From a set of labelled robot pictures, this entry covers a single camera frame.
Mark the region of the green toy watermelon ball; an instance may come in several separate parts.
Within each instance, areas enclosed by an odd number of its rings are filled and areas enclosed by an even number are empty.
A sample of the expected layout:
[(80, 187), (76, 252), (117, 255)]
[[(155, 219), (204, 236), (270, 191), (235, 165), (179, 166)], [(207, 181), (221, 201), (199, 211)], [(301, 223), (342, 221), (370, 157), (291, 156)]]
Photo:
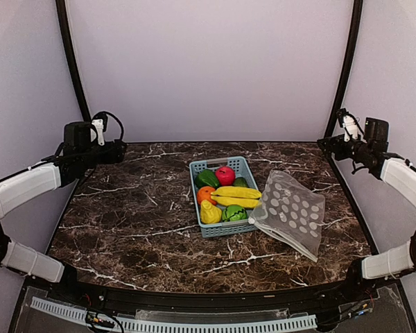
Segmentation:
[(229, 205), (221, 215), (222, 222), (242, 221), (248, 219), (247, 210), (240, 205)]

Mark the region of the blue perforated plastic basket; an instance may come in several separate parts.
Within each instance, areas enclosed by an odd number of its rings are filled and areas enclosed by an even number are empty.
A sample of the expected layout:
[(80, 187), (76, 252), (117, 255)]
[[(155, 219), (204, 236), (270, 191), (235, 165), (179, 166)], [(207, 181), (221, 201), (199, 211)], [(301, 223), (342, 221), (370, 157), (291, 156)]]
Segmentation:
[(194, 161), (189, 169), (202, 237), (257, 229), (248, 217), (259, 203), (261, 192), (244, 157)]

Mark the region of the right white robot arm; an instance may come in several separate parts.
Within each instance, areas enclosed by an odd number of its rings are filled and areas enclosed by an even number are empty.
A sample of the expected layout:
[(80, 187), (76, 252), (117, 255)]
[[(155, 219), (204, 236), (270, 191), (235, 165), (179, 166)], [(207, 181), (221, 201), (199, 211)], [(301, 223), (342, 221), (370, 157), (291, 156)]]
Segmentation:
[[(352, 173), (366, 169), (416, 209), (416, 167), (410, 160), (388, 152), (389, 123), (368, 117), (361, 128), (356, 117), (345, 109), (339, 110), (337, 117), (343, 134), (320, 139), (323, 153), (337, 161), (351, 160)], [(366, 257), (352, 270), (355, 274), (340, 287), (340, 295), (347, 301), (364, 293), (368, 280), (400, 278), (416, 272), (416, 230), (404, 245)]]

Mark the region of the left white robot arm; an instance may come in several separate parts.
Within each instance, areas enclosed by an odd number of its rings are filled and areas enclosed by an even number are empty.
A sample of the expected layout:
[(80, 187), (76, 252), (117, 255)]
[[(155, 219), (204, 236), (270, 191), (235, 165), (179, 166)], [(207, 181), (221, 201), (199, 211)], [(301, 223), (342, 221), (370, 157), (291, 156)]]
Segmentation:
[(122, 162), (127, 144), (121, 137), (105, 141), (106, 128), (102, 118), (68, 123), (53, 155), (0, 180), (0, 267), (57, 283), (58, 293), (69, 302), (79, 302), (84, 296), (83, 285), (69, 276), (72, 269), (12, 239), (1, 220), (28, 201), (81, 179), (100, 164)]

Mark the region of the clear dotted zip bag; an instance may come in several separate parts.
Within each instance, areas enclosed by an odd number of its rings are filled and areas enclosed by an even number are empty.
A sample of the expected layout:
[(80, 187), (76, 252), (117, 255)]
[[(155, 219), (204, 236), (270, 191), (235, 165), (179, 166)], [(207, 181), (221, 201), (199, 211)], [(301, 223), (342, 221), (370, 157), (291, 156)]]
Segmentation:
[(324, 213), (323, 195), (283, 171), (272, 170), (258, 205), (248, 215), (248, 223), (317, 262)]

